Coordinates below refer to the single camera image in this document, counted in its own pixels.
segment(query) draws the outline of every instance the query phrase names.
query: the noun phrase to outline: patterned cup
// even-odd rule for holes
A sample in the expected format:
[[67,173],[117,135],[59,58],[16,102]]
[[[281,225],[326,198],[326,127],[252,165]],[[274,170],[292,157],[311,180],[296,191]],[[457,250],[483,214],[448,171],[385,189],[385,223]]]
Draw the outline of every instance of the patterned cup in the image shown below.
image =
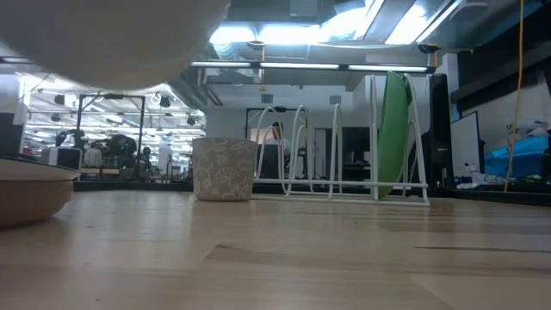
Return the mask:
[[195,197],[221,202],[250,200],[256,155],[257,143],[247,139],[194,139]]

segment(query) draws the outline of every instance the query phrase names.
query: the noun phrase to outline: yellow cable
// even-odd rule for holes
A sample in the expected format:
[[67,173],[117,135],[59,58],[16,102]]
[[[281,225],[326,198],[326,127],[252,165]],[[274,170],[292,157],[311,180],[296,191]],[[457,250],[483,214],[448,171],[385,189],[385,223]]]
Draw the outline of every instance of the yellow cable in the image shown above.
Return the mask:
[[515,121],[513,122],[513,140],[509,150],[509,169],[505,179],[505,192],[509,188],[509,177],[513,171],[513,158],[515,156],[515,142],[517,140],[517,121],[520,110],[520,102],[523,98],[523,35],[524,35],[524,0],[520,0],[520,25],[518,30],[518,84],[517,84],[517,106],[515,107]]

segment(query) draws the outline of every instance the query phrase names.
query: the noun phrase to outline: wooden floor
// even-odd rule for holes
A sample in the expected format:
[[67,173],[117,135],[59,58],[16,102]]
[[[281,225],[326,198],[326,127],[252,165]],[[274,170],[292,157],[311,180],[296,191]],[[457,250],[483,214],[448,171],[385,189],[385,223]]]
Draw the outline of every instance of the wooden floor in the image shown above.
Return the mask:
[[0,231],[0,308],[551,308],[551,208],[432,203],[77,193]]

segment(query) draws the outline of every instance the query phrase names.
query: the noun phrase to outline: white wire rack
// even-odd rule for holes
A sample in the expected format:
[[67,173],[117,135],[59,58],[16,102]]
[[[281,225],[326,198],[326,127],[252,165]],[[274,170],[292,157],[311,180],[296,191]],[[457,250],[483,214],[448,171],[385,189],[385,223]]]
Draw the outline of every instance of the white wire rack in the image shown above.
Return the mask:
[[[372,113],[372,124],[370,130],[371,132],[371,150],[372,150],[372,162],[371,162],[371,180],[369,181],[344,181],[343,180],[343,123],[341,116],[341,107],[340,104],[335,105],[333,111],[333,123],[332,123],[332,136],[331,136],[331,168],[329,180],[314,180],[313,179],[313,131],[308,130],[309,125],[308,120],[308,110],[304,106],[299,106],[294,115],[293,123],[293,138],[291,139],[291,151],[290,151],[290,162],[289,162],[289,173],[288,177],[285,177],[284,173],[284,163],[283,163],[283,144],[282,140],[279,139],[278,144],[278,177],[277,179],[267,179],[261,178],[261,168],[263,162],[264,146],[266,137],[270,130],[273,130],[273,127],[264,133],[261,151],[260,151],[260,161],[257,163],[255,159],[255,164],[257,165],[256,175],[254,178],[254,183],[280,183],[282,185],[284,195],[253,195],[252,199],[258,200],[277,200],[277,201],[292,201],[292,202],[338,202],[338,203],[365,203],[365,204],[379,204],[379,205],[402,205],[402,206],[421,206],[428,207],[430,205],[429,198],[427,196],[427,182],[426,175],[424,170],[424,155],[423,155],[423,146],[421,142],[421,133],[419,132],[419,116],[418,116],[418,105],[416,99],[416,92],[413,88],[412,77],[409,74],[405,74],[408,79],[409,85],[412,92],[412,106],[413,106],[413,120],[408,123],[408,137],[410,129],[413,128],[414,140],[416,146],[416,158],[413,161],[412,168],[415,167],[417,163],[418,174],[419,174],[419,183],[412,183],[411,178],[410,182],[399,183],[399,182],[380,182],[378,175],[379,168],[379,158],[378,158],[378,144],[377,144],[377,132],[379,128],[377,120],[377,95],[376,95],[376,84],[375,76],[371,76],[371,97],[369,100],[369,105],[371,106]],[[272,107],[266,108],[261,114],[258,120],[257,126],[257,136],[256,142],[260,138],[260,128],[262,125],[262,120],[264,115],[267,112],[275,112],[276,110]],[[299,141],[301,134],[306,135],[306,164],[307,164],[307,179],[306,180],[297,180],[296,178],[296,167],[297,167],[297,158],[299,151]],[[404,181],[408,180],[408,176],[412,176],[412,171],[408,174],[407,171],[407,153],[408,148],[406,147],[406,152],[404,154],[404,163],[402,167],[401,177]],[[293,184],[302,184],[309,185],[309,191],[293,191]],[[314,185],[326,185],[329,187],[328,192],[318,192],[314,190]],[[350,194],[343,193],[344,185],[356,185],[364,186],[366,188],[371,188],[371,194],[362,195],[362,194]],[[388,195],[384,199],[379,197],[379,187],[380,186],[391,186],[395,189],[402,189],[401,196]],[[406,190],[410,188],[420,188],[422,191],[422,197],[406,197]]]

